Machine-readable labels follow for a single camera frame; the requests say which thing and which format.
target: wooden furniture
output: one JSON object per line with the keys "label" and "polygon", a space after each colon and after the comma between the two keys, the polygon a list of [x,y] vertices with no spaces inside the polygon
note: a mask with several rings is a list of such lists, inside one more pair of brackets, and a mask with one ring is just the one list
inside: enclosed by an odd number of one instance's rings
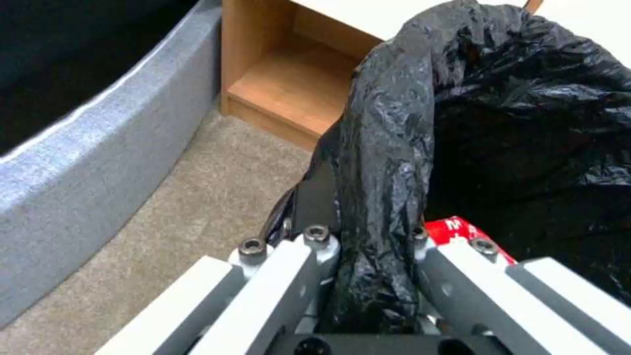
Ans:
{"label": "wooden furniture", "polygon": [[313,149],[342,114],[351,74],[365,55],[442,2],[224,0],[222,114]]}

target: grey felt wall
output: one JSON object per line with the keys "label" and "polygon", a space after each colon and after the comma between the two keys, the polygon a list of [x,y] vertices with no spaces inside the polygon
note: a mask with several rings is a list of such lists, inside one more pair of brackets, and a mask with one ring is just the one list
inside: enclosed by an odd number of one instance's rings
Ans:
{"label": "grey felt wall", "polygon": [[0,328],[71,275],[168,174],[218,92],[221,9],[200,0],[140,63],[0,157]]}

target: grey carpet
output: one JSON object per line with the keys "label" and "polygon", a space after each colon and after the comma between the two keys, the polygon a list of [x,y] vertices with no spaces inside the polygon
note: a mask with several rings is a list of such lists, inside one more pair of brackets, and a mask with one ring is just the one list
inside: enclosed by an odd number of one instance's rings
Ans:
{"label": "grey carpet", "polygon": [[213,111],[170,175],[88,263],[0,332],[0,354],[97,350],[200,256],[255,236],[310,154]]}

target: hex socket screw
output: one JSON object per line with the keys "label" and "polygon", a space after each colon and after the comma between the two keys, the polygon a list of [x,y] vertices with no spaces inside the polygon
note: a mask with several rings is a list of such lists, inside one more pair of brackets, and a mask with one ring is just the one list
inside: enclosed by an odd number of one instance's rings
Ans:
{"label": "hex socket screw", "polygon": [[258,265],[267,259],[267,246],[259,238],[247,238],[239,244],[239,260],[248,265]]}
{"label": "hex socket screw", "polygon": [[320,224],[308,226],[302,234],[304,236],[305,245],[316,251],[326,248],[331,237],[329,228]]}
{"label": "hex socket screw", "polygon": [[475,251],[482,254],[482,256],[487,258],[490,262],[495,263],[497,261],[499,249],[497,248],[497,244],[491,239],[473,238],[469,241],[469,244]]}

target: garbage bag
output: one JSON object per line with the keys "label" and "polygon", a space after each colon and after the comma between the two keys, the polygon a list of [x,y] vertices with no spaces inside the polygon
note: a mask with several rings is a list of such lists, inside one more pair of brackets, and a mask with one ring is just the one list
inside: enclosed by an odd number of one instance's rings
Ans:
{"label": "garbage bag", "polygon": [[[314,222],[311,203],[332,211],[317,214],[342,246],[323,332],[420,332],[411,234],[451,215],[630,304],[630,89],[606,49],[554,22],[438,5],[355,70],[341,119],[263,235],[277,243],[296,215]],[[327,193],[303,191],[323,178]]]}

